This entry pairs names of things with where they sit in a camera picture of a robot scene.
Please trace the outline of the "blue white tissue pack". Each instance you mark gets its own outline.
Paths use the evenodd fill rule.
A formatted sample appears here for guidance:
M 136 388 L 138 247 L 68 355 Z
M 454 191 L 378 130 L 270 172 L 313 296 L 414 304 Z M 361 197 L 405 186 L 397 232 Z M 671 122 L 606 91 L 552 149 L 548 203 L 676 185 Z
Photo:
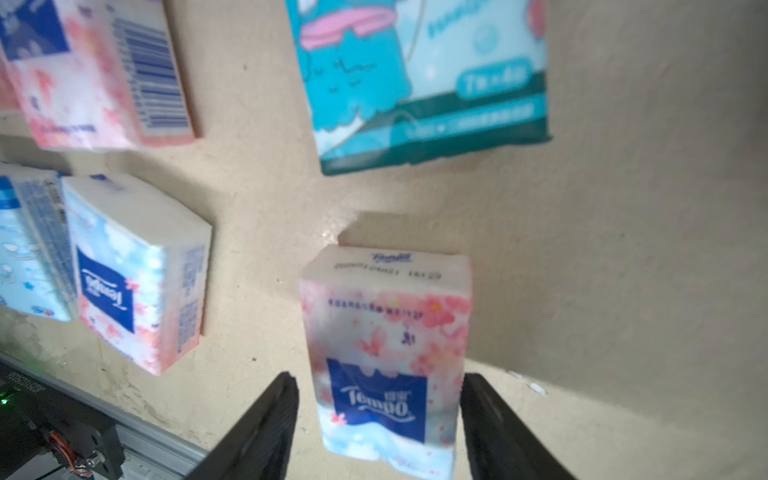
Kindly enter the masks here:
M 61 174 L 1 165 L 1 304 L 69 322 L 77 316 Z

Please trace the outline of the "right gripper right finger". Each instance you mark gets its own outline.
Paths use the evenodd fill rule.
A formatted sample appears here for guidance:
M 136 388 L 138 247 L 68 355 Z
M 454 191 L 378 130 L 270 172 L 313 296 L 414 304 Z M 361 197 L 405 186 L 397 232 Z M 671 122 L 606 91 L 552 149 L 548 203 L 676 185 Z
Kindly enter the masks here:
M 460 408 L 474 480 L 575 479 L 482 375 L 464 376 Z

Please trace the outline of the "blue Tempo tissue pack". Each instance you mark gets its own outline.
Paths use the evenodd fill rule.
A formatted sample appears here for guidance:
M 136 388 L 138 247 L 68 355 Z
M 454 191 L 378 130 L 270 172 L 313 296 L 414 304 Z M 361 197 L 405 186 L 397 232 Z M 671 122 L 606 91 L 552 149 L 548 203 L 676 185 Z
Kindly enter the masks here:
M 79 316 L 160 376 L 200 341 L 212 226 L 124 173 L 62 181 Z

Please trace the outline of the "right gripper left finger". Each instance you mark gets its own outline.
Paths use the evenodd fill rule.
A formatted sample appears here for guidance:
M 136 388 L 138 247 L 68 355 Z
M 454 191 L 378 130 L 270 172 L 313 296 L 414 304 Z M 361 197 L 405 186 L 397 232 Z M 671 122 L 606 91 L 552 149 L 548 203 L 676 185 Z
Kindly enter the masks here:
M 187 480 L 284 480 L 299 408 L 296 379 L 279 373 Z

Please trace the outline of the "teal cartoon tissue pack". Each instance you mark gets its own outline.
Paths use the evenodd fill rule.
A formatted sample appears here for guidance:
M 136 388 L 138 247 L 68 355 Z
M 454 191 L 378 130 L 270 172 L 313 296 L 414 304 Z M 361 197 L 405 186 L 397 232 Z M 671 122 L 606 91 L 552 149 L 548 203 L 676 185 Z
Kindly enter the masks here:
M 321 171 L 547 142 L 539 0 L 286 5 Z

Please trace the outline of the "pink white tissue pack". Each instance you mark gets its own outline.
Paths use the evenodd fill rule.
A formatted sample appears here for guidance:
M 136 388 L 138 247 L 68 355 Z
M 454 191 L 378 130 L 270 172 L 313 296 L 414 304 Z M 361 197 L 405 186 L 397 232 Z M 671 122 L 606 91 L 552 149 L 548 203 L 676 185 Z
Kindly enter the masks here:
M 299 294 L 325 448 L 451 478 L 470 259 L 329 245 L 302 269 Z

